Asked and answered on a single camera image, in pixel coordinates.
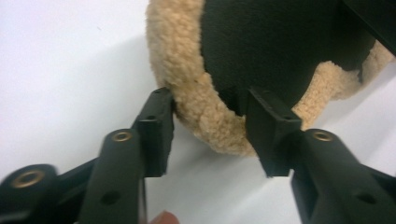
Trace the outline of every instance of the white surface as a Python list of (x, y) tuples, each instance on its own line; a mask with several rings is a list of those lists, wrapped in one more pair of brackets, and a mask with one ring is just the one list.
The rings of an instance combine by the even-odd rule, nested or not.
[[(28, 164), (63, 173), (127, 128), (155, 89), (144, 38), (147, 1), (0, 1), (0, 178)], [(365, 164), (396, 173), (396, 64), (331, 103), (316, 127)], [(257, 159), (219, 155), (177, 124), (168, 175), (148, 180), (148, 214), (181, 223), (299, 223), (288, 178)]]

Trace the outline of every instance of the plush sheep toy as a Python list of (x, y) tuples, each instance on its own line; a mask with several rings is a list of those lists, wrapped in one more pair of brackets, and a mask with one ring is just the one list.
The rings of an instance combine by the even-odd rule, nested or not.
[(340, 0), (151, 0), (150, 62), (181, 122), (217, 152), (255, 155), (246, 89), (274, 92), (303, 120), (367, 86), (393, 55)]

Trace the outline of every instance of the finger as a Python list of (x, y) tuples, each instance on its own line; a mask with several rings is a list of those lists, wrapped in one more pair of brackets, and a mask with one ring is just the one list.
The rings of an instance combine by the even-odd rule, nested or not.
[(163, 211), (155, 217), (149, 224), (180, 224), (175, 215), (170, 212)]

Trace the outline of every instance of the stuffed toy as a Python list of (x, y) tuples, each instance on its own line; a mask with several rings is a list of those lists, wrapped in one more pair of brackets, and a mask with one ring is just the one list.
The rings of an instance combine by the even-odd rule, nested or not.
[(221, 153), (255, 155), (249, 87), (274, 92), (305, 130), (393, 59), (340, 0), (150, 0), (147, 17), (158, 86), (173, 93), (179, 120)]

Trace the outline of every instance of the black fabric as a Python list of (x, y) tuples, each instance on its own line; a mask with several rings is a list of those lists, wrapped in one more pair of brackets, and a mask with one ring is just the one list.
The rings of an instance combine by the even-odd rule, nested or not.
[(237, 92), (261, 86), (292, 108), (320, 62), (360, 69), (375, 42), (340, 0), (206, 0), (201, 28), (205, 70), (240, 115)]

